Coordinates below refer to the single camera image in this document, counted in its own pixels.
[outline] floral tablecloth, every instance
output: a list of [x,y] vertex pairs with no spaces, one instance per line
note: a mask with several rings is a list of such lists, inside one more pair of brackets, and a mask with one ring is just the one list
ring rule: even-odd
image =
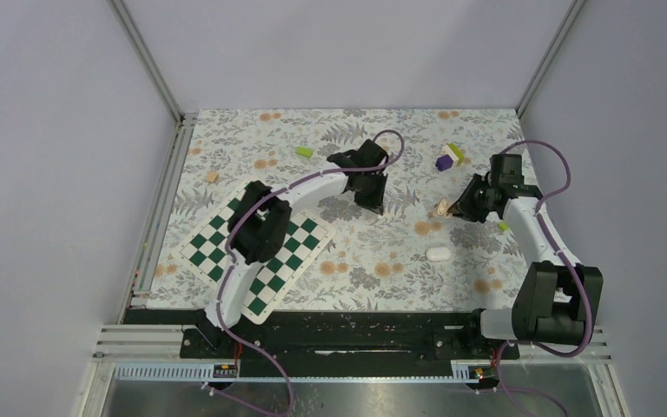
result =
[[[442,199],[453,203],[489,158],[523,138],[512,109],[206,109],[197,118],[180,186],[162,243],[148,308],[205,308],[208,286],[174,260],[172,249],[245,177],[288,184],[317,170],[334,152],[356,149],[383,129],[406,139],[405,153],[387,169],[385,214],[357,207],[351,193],[308,210],[338,232],[284,298],[280,309],[471,311],[510,307],[527,267],[511,232],[492,215],[486,224],[431,217]],[[441,148],[465,153],[439,172]],[[396,153],[395,136],[378,143]],[[310,159],[296,147],[314,150]],[[535,183],[523,154],[526,182]],[[205,181],[209,171],[219,174]],[[433,263],[428,248],[446,246],[452,259]]]

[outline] gray floor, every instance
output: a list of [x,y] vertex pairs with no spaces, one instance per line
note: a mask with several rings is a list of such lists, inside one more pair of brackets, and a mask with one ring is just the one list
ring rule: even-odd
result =
[[[561,400],[573,416],[601,416],[589,375],[580,366],[505,366],[505,380],[514,387],[534,387]],[[209,397],[200,384],[116,381],[105,417],[257,416],[218,395]],[[510,416],[520,412],[503,394],[474,395],[449,384],[297,383],[294,416]],[[227,392],[261,407],[283,411],[284,384],[239,383]],[[523,405],[540,416],[560,416],[552,403],[517,394]]]

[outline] purple block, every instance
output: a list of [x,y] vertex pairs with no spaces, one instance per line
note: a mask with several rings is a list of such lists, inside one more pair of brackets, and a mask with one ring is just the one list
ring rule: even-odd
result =
[[439,159],[436,160],[436,168],[439,169],[439,171],[446,171],[453,165],[453,159],[449,155],[444,155],[441,156]]

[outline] gray wall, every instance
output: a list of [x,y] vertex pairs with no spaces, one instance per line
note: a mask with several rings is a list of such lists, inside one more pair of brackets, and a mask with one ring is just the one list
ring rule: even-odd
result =
[[[524,118],[574,183],[551,218],[604,273],[600,320],[634,416],[667,415],[667,2],[587,2]],[[545,189],[564,180],[533,149]]]
[[127,0],[185,111],[515,107],[571,0]]
[[0,416],[68,415],[172,127],[106,2],[0,1]]

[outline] green and white checkered board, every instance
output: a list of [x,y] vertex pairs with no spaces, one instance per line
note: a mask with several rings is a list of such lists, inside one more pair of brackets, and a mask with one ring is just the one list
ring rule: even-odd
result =
[[[244,196],[248,182],[243,184],[173,251],[175,259],[184,263],[213,290],[218,288],[226,270],[224,246],[228,236],[228,219]],[[254,278],[244,299],[242,313],[251,322],[262,324],[331,241],[335,230],[331,224],[305,211],[293,215],[282,249]]]

